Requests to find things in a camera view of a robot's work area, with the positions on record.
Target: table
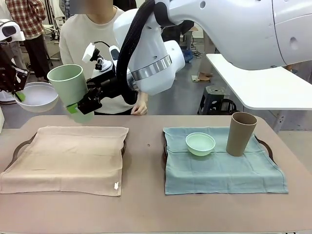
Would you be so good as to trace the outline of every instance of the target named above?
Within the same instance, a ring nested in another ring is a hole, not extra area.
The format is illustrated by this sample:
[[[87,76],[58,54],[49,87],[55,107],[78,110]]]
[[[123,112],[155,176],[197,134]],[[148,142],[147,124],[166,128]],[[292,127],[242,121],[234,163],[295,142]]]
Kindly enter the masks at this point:
[[[43,24],[43,27],[45,30],[48,30],[49,32],[57,32],[57,30],[54,28],[54,25],[52,24]]]
[[[287,110],[312,110],[312,85],[282,67],[247,71],[234,67],[220,54],[208,54],[242,104],[252,110],[280,110],[274,124],[279,132]]]
[[[229,126],[229,116],[96,116],[89,126],[128,127],[121,197],[44,192],[0,195],[0,231],[29,234],[231,232],[312,229],[312,175],[269,125],[256,135],[272,148],[289,194],[171,195],[164,193],[163,127]],[[14,149],[44,126],[81,126],[66,116],[30,119],[1,148],[0,170]]]

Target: light green cup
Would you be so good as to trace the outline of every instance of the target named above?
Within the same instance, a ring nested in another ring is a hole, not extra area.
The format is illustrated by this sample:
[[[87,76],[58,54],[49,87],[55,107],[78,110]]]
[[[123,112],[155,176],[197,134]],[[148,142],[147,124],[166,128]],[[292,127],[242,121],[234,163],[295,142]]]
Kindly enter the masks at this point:
[[[215,140],[205,133],[192,133],[186,137],[189,151],[196,156],[206,156],[215,148]]]
[[[88,92],[83,69],[79,65],[56,67],[48,73],[48,79],[66,107],[78,103]],[[93,118],[94,112],[84,115],[78,110],[70,116],[77,123],[85,123]]]

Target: metal ring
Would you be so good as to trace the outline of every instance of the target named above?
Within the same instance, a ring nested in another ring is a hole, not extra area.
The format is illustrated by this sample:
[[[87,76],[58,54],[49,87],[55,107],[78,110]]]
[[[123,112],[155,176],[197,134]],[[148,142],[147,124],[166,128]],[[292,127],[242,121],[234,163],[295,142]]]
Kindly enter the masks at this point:
[[[139,81],[148,77],[151,77],[155,74],[157,74],[158,72],[161,72],[163,70],[165,70],[166,68],[168,68],[169,66],[171,66],[172,61],[169,55],[167,55],[166,57],[164,57],[163,59],[147,66],[144,67],[140,70],[137,70],[135,72],[132,72],[132,75],[135,79],[135,81]]]

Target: white sweater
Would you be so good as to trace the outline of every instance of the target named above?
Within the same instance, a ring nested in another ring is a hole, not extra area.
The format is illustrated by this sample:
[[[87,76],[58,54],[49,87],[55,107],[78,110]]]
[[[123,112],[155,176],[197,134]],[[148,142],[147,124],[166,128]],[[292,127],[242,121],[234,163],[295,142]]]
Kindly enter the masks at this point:
[[[95,62],[84,63],[82,57],[85,49],[91,42],[102,40],[107,44],[117,45],[113,24],[115,20],[123,13],[117,9],[115,17],[107,24],[95,24],[86,15],[75,15],[70,17],[62,26],[59,40],[59,50],[63,64],[78,64],[83,68],[86,79],[92,76],[95,68]],[[96,47],[100,54],[107,60],[111,60],[109,49],[102,43]],[[122,96],[116,98],[104,98],[101,102],[103,107],[96,112],[106,114],[117,114],[130,110],[133,105],[128,105]]]

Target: white table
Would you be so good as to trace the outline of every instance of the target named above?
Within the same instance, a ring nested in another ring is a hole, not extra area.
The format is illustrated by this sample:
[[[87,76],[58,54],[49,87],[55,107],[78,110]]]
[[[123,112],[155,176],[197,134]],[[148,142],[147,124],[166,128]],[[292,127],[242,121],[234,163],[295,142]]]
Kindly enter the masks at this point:
[[[288,110],[312,110],[312,85],[282,67],[247,71],[234,67],[220,54],[208,54],[242,104],[252,110],[280,110],[273,129],[279,132]]]

